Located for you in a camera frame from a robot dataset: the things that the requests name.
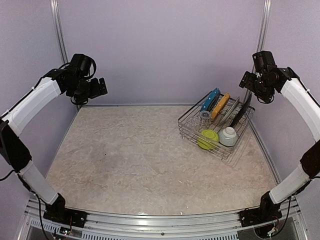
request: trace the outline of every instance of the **wire dish rack shelf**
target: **wire dish rack shelf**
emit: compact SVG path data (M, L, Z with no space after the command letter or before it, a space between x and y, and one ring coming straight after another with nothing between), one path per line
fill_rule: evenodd
M202 143L205 141L209 146L214 145L214 147L208 149L209 152L213 153L217 157L219 157L221 160L226 160L230 154L234 151L234 149L237 147L239 142L241 141L241 138L249 124L250 119L253 117L255 109L251 106L249 106L245 112L245 114L242 116L242 118L239 120L237 125L234 127L234 130L236 131L238 135L238 140L236 141L234 146L224 146L219 142L214 142L212 139L205 137L201 134L201 131L205 129L210 129L218 133L220 130L223 130L226 127L229 127L237 113L240 111L241 107L243 106L242 102L239 102L236 109L232 112L230 117L227 121L225 121L223 124L221 123L221 120L225 116L225 114L231 109L231 107L236 102L235 99L230 98L225 107L222 109L220 114L214 119L214 121L211 122L209 127L206 128L200 128L198 131L194 130L190 127L188 127L188 119L191 117L199 117L199 112L201 110L202 105L204 104L207 97L212 93L210 91L207 95L205 95L200 101L198 101L193 107L191 107L187 112L185 112L179 119L178 119L178 127L180 134L182 138L186 138L193 142L194 144L198 145L198 140L200 140Z

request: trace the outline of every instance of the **white plate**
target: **white plate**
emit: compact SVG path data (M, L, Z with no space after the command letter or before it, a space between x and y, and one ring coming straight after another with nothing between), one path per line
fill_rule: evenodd
M239 101L240 101L240 97L238 97L234 104L230 107L229 111L227 111L225 113L225 115L223 116L223 118L221 119L221 121L219 122L219 125L223 125L225 124L225 122L230 118L231 114L234 112L234 110L236 110L238 104L239 104Z

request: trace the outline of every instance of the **robotic arm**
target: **robotic arm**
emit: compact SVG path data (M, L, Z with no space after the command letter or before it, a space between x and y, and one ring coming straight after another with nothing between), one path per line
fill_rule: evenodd
M320 105L310 94L298 75L290 68L279 68L270 51L261 51L253 56L257 74L246 72L239 84L247 88L259 102L269 104L275 90L282 94L299 112L309 127L315 144L302 156L298 167L279 185L261 197L258 208L239 213L243 227L281 218L280 205L287 198L302 192L320 172Z
M44 75L32 89L0 117L0 154L12 166L23 185L36 193L45 203L44 218L77 227L83 227L87 214L65 208L65 199L42 176L32 161L28 148L19 139L26 125L49 102L66 93L75 105L84 105L88 99L107 94L105 80L92 78L95 61L84 54L73 55L71 62Z

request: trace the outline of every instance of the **white bowl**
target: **white bowl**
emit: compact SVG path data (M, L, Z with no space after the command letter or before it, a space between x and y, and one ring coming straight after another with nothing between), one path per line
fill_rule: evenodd
M226 127L218 132L219 142L227 147L232 147L236 144L239 136L233 127Z

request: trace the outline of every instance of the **bowl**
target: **bowl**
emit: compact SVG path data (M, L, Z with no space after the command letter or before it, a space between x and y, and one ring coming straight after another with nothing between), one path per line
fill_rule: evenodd
M201 132L201 134L205 137L207 137L208 139L211 140L211 142L219 142L219 136L215 131L212 131L210 129L206 129L203 130ZM211 149L215 149L217 146L211 142L208 142L204 139L198 138L197 139L197 143L199 145L200 148L202 149L206 149L206 150L211 150Z
M219 131L219 142L227 147L232 147L236 145L239 136L237 135L235 129L233 127L226 127Z

